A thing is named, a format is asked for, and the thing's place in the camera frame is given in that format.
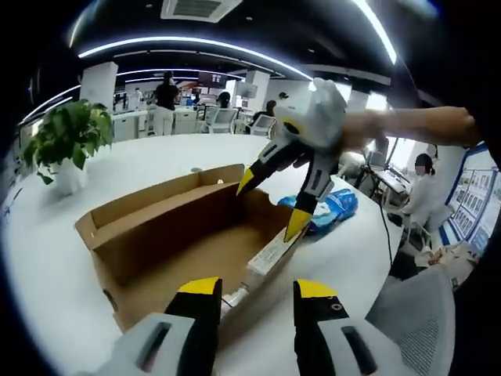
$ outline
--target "human hand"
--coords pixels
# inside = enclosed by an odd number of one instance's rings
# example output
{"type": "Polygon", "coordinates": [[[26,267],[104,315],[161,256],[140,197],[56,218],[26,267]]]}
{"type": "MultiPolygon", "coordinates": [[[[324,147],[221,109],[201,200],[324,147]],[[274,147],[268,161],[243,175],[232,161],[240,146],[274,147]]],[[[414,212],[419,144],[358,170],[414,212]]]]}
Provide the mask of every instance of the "human hand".
{"type": "MultiPolygon", "coordinates": [[[[361,150],[372,140],[383,137],[383,131],[377,121],[377,112],[367,110],[355,114],[346,114],[341,133],[340,142],[332,149],[334,155],[340,155],[344,151],[361,150]]],[[[280,171],[292,164],[299,168],[309,162],[306,155],[301,155],[296,161],[287,161],[281,166],[280,171]]]]}

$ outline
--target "blue plastic bag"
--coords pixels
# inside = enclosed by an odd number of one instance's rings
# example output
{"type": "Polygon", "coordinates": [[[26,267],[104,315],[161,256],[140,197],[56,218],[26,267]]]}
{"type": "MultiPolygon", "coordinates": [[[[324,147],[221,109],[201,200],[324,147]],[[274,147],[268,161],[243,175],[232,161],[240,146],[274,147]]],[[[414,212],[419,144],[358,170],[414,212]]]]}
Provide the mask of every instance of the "blue plastic bag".
{"type": "MultiPolygon", "coordinates": [[[[295,204],[296,196],[287,196],[278,202],[278,205],[286,205],[291,208],[295,204]]],[[[352,217],[358,206],[359,200],[348,188],[329,193],[324,201],[317,204],[308,233],[329,231],[335,222],[342,222],[352,217]]]]}

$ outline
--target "window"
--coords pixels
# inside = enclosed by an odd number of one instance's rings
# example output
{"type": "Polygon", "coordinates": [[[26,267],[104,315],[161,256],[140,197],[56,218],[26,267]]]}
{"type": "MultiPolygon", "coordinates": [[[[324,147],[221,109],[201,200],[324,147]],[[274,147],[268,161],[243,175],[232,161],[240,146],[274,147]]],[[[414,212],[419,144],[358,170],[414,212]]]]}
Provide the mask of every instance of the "window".
{"type": "Polygon", "coordinates": [[[413,139],[398,139],[397,147],[395,148],[393,157],[391,157],[390,163],[400,170],[406,168],[415,143],[416,141],[413,139]]]}
{"type": "Polygon", "coordinates": [[[340,82],[334,82],[334,84],[336,84],[337,90],[339,90],[346,103],[348,103],[351,94],[351,85],[341,84],[340,82]]]}
{"type": "Polygon", "coordinates": [[[386,110],[386,96],[377,92],[371,92],[366,104],[367,110],[386,110]]]}
{"type": "MultiPolygon", "coordinates": [[[[369,98],[367,99],[366,109],[367,110],[386,110],[388,108],[386,96],[379,94],[377,92],[371,92],[369,98]]],[[[395,145],[396,138],[388,136],[388,157],[390,157],[391,150],[395,145]]],[[[407,162],[409,161],[410,154],[413,152],[414,144],[416,142],[413,139],[398,139],[395,152],[391,156],[391,160],[387,160],[388,164],[398,168],[404,169],[407,167],[407,162]]],[[[369,144],[369,148],[374,148],[373,141],[369,144]]]]}

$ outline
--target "open cardboard box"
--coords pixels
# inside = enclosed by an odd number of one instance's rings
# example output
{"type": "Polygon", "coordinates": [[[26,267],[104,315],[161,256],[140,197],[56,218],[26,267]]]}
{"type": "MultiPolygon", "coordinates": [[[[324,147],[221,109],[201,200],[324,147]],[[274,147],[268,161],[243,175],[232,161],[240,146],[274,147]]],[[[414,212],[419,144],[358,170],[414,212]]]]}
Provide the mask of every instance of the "open cardboard box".
{"type": "Polygon", "coordinates": [[[122,331],[165,311],[191,280],[222,278],[234,306],[290,258],[299,238],[283,243],[291,209],[271,204],[260,190],[237,197],[243,169],[236,164],[169,180],[77,221],[122,331]]]}

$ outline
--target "white pants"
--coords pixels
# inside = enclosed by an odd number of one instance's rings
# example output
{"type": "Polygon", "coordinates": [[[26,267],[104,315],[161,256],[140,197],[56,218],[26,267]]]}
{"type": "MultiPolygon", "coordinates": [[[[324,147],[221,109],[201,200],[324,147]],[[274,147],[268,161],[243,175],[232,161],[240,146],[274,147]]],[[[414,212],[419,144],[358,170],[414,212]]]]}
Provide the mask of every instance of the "white pants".
{"type": "Polygon", "coordinates": [[[153,114],[153,131],[155,132],[155,136],[171,135],[173,122],[174,111],[158,106],[153,114]]]}

